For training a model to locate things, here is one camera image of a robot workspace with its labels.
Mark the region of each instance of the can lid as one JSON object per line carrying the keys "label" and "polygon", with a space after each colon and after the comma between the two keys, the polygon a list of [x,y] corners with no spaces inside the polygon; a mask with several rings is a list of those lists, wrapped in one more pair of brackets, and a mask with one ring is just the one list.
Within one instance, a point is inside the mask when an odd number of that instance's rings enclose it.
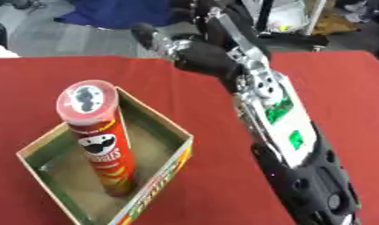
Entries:
{"label": "can lid", "polygon": [[113,116],[118,98],[115,87],[106,81],[82,81],[59,96],[56,111],[69,124],[92,125]]}

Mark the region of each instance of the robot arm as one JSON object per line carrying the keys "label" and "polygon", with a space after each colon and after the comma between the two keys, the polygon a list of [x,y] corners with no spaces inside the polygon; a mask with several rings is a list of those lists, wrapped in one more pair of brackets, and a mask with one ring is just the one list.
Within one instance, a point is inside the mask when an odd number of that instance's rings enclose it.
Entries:
{"label": "robot arm", "polygon": [[258,140],[251,150],[297,224],[356,224],[360,207],[346,171],[306,113],[287,76],[269,66],[269,53],[234,11],[212,6],[208,21],[229,35],[228,46],[171,40],[149,25],[134,36],[176,67],[217,76],[234,96],[239,118]]}

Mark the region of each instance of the red can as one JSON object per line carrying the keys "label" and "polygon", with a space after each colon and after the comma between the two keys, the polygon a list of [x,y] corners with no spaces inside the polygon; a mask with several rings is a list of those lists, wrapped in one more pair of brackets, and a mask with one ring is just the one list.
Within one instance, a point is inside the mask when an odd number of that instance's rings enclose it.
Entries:
{"label": "red can", "polygon": [[112,196],[130,192],[135,160],[115,87],[100,80],[75,83],[60,95],[56,110],[84,147],[106,191]]}

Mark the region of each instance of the open box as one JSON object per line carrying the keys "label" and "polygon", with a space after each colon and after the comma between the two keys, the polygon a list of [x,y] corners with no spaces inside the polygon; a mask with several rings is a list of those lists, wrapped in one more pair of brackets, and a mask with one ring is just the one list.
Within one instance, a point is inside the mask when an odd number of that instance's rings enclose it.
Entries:
{"label": "open box", "polygon": [[65,123],[17,153],[75,224],[130,224],[192,155],[191,134],[124,90],[117,91],[137,162],[137,187],[128,196],[105,193]]}

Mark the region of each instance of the red tablecloth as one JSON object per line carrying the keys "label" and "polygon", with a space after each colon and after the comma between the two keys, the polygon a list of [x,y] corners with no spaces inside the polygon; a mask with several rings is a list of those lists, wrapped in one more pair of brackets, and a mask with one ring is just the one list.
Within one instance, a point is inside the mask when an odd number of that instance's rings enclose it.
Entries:
{"label": "red tablecloth", "polygon": [[[379,62],[363,52],[280,53],[273,67],[291,77],[347,167],[364,225],[379,224]],[[123,87],[195,135],[193,158],[137,225],[293,224],[215,78],[120,57],[0,60],[0,224],[70,224],[15,153],[60,123],[55,101],[63,89],[95,78]]]}

